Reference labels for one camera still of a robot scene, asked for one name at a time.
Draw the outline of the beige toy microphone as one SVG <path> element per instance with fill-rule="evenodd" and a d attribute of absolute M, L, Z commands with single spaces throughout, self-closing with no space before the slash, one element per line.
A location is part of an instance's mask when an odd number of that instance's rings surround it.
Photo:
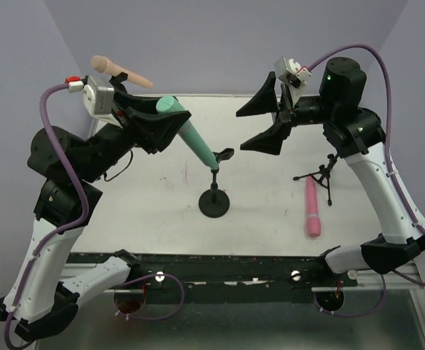
<path fill-rule="evenodd" d="M 152 89 L 154 87 L 153 83 L 147 78 L 144 78 L 128 69 L 117 65 L 116 63 L 113 63 L 106 56 L 94 55 L 90 60 L 90 65 L 98 73 L 110 75 L 113 77 L 116 77 L 121 73 L 125 73 L 128 76 L 128 81 L 135 85 L 147 89 Z"/>

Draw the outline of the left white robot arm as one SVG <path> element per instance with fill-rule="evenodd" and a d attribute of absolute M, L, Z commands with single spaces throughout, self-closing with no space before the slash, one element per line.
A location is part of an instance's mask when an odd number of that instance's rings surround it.
<path fill-rule="evenodd" d="M 43 128 L 28 159 L 45 179 L 31 242 L 15 283 L 0 298 L 5 333 L 16 334 L 23 347 L 60 334 L 86 302 L 128 280 L 137 262 L 125 250 L 74 278 L 64 280 L 61 273 L 101 199 L 95 182 L 136 147 L 149 154 L 166 149 L 191 116 L 180 104 L 167 106 L 163 97 L 116 93 L 110 106 L 114 122 L 82 139 L 51 125 L 49 97 L 46 92 L 39 102 Z"/>

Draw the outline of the teal toy microphone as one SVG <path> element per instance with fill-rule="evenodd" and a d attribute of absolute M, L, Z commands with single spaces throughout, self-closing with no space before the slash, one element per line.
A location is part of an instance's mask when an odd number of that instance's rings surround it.
<path fill-rule="evenodd" d="M 159 114 L 184 112 L 186 109 L 180 104 L 178 99 L 174 96 L 163 96 L 156 103 L 156 110 Z M 202 136 L 197 132 L 194 125 L 187 120 L 179 129 L 178 135 L 182 141 L 190 148 L 196 157 L 211 170 L 217 170 L 219 164 L 216 156 L 211 151 L 210 147 L 203 140 Z"/>

